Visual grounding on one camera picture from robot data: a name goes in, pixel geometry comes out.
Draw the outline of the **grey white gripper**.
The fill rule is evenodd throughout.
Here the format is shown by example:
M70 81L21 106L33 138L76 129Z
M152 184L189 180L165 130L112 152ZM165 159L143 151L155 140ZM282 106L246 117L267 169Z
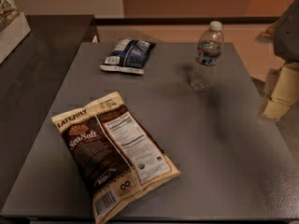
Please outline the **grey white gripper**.
M273 45L278 57L292 62L269 70L263 90L261 116L281 119L299 100L299 0L293 0L278 19Z

